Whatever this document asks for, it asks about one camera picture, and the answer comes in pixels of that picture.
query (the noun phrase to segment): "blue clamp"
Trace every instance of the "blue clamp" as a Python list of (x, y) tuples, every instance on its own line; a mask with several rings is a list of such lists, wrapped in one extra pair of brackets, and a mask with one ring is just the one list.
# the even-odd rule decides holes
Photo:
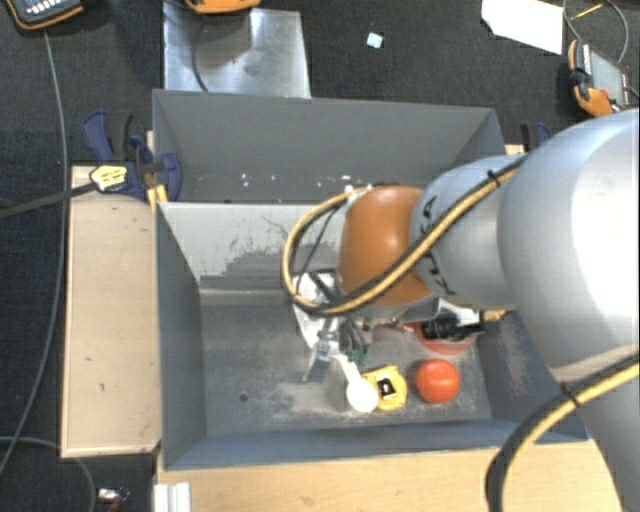
[(545, 124), (530, 121), (520, 123), (520, 133), (522, 133), (522, 145), (527, 153), (553, 137), (551, 130)]
[(153, 153), (140, 135), (132, 136), (128, 142), (135, 152), (135, 161), (126, 160), (127, 132), (131, 122), (129, 112), (107, 113), (96, 110), (81, 123), (82, 139), (91, 149), (100, 164), (118, 162), (127, 168), (127, 186), (118, 193), (139, 201), (146, 201), (149, 185), (144, 175), (154, 173), (156, 184), (164, 184), (169, 201), (176, 201), (182, 186), (182, 168), (175, 152), (164, 153), (160, 163), (154, 164)]

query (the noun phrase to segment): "black carpet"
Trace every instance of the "black carpet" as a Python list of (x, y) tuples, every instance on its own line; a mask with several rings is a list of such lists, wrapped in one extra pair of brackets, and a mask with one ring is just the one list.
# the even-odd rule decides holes
[[(637, 89), (640, 5), (619, 4), (630, 27), (623, 64)], [(574, 15), (593, 2), (569, 5)], [(508, 143), (520, 142), (525, 120), (542, 121), (556, 133), (587, 118), (569, 97), (566, 59), (491, 34), (480, 20), (480, 0), (265, 0), (262, 7), (302, 12), (314, 96), (492, 107)], [(162, 87), (161, 9), (160, 0), (93, 0), (87, 15), (50, 29), (73, 162), (92, 158), (79, 122), (98, 108), (134, 112), (132, 133), (151, 128), (151, 90)], [(617, 57), (624, 33), (611, 9), (575, 25)], [(383, 48), (366, 46), (371, 31), (384, 34)], [(40, 33), (18, 30), (4, 8), (0, 62), (0, 198), (55, 192), (61, 140), (45, 44)], [(0, 436), (14, 432), (37, 371), (59, 223), (59, 207), (0, 221)], [(25, 430), (52, 441), (59, 437), (63, 309)], [(98, 487), (126, 486), (128, 510), (149, 510), (149, 456), (88, 462)], [(46, 449), (21, 446), (0, 480), (0, 510), (84, 510), (87, 499), (80, 471)]]

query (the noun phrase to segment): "clamp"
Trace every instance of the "clamp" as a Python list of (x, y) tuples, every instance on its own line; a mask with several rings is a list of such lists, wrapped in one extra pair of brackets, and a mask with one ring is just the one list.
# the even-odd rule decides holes
[(567, 56), (571, 71), (569, 87), (580, 108), (594, 117), (623, 110), (623, 106), (612, 100), (605, 89), (597, 90), (593, 87), (591, 55), (588, 45), (580, 44), (577, 39), (574, 39), (569, 45)]
[[(142, 137), (128, 138), (130, 112), (107, 113), (97, 110), (81, 123), (85, 145), (96, 155), (103, 167), (92, 173), (91, 179), (101, 192), (125, 194), (139, 201), (147, 199), (147, 192), (154, 185), (164, 185), (169, 201), (175, 201), (182, 186), (182, 168), (175, 152), (163, 153), (159, 162)], [(127, 160), (127, 146), (135, 153), (135, 160)]]

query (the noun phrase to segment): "yellow cable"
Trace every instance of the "yellow cable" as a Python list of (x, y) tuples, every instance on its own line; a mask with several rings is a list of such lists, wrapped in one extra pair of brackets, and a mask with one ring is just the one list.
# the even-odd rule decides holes
[(348, 190), (347, 192), (344, 192), (337, 196), (334, 196), (331, 199), (328, 199), (327, 201), (325, 201), (324, 203), (314, 206), (311, 210), (309, 210), (302, 217), (300, 217), (300, 219), (298, 219), (298, 222), (296, 222), (295, 226), (293, 226), (293, 229), (289, 233), (289, 236), (287, 237), (287, 241), (284, 244), (284, 250), (282, 251), (281, 266), (282, 266), (282, 280), (284, 281), (285, 287), (287, 288), (289, 295), (291, 295), (291, 297), (297, 304), (308, 307), (308, 308), (318, 307), (317, 304), (308, 301), (302, 295), (296, 292), (296, 287), (293, 284), (293, 280), (291, 278), (291, 269), (289, 268), (289, 257), (293, 249), (293, 244), (296, 241), (296, 238), (298, 237), (300, 230), (306, 226), (309, 219), (315, 217), (319, 213), (322, 213), (323, 211), (331, 208), (332, 206), (345, 202), (350, 197), (356, 196), (358, 194), (362, 194), (364, 192), (367, 192), (368, 190), (373, 190), (373, 188), (369, 188), (369, 187), (356, 188), (353, 190)]
[[(614, 390), (615, 388), (626, 384), (627, 382), (632, 381), (633, 379), (638, 378), (640, 374), (640, 363), (635, 363), (624, 370), (621, 370), (610, 377), (607, 377), (599, 382), (596, 382), (592, 386), (576, 393), (575, 398), (576, 401), (582, 405), (598, 398), (609, 391)], [(571, 414), (576, 409), (576, 404), (569, 398), (567, 401), (560, 404), (558, 407), (553, 409), (545, 418), (543, 418), (532, 430), (529, 434), (523, 439), (522, 443), (516, 449), (517, 451), (513, 455), (512, 465), (515, 460), (522, 455), (522, 452), (528, 446), (535, 443), (540, 437), (544, 435), (551, 427), (553, 427), (556, 423), (561, 421), (567, 415)]]
[[(339, 315), (343, 313), (348, 313), (353, 311), (354, 309), (360, 307), (361, 305), (367, 303), (369, 300), (376, 297), (379, 293), (382, 293), (393, 286), (413, 265), (415, 265), (418, 260), (438, 241), (438, 239), (458, 220), (462, 215), (464, 215), (467, 211), (469, 211), (476, 203), (481, 201), (491, 192), (493, 192), (496, 188), (498, 188), (501, 184), (509, 181), (513, 175), (515, 174), (516, 169), (512, 169), (510, 171), (505, 172), (500, 176), (496, 176), (495, 180), (491, 180), (487, 182), (485, 186), (478, 189), (474, 194), (465, 198), (459, 205), (449, 211), (438, 224), (436, 224), (433, 229), (429, 232), (429, 234), (424, 238), (424, 240), (409, 254), (407, 259), (402, 262), (402, 264), (398, 265), (396, 269), (389, 272), (387, 276), (384, 277), (377, 285), (375, 285), (370, 290), (360, 294), (359, 296), (353, 298), (352, 300), (342, 304), (340, 306), (336, 306), (333, 308), (329, 308), (323, 311), (324, 314), (327, 315)], [(336, 196), (325, 203), (316, 206), (311, 211), (309, 211), (306, 215), (304, 215), (294, 226), (293, 230), (289, 234), (287, 242), (285, 243), (283, 255), (282, 255), (282, 276), (285, 283), (285, 287), (289, 292), (291, 298), (294, 302), (300, 306), (306, 307), (307, 309), (319, 309), (321, 306), (318, 304), (314, 304), (313, 302), (308, 301), (300, 294), (298, 294), (295, 290), (295, 286), (291, 281), (291, 274), (289, 269), (289, 255), (293, 248), (293, 242), (296, 239), (297, 234), (300, 232), (300, 229), (305, 225), (308, 219), (312, 218), (318, 212), (328, 208), (329, 206), (335, 205), (340, 201), (344, 201), (345, 198), (348, 198), (356, 193), (361, 193), (362, 191), (367, 189), (358, 189), (352, 192), (346, 192), (339, 196)]]

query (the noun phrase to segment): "red object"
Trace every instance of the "red object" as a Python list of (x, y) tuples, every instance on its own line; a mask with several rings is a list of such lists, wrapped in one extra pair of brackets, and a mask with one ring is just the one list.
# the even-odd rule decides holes
[(460, 374), (451, 363), (431, 359), (422, 363), (415, 383), (423, 400), (440, 404), (456, 397), (460, 390)]

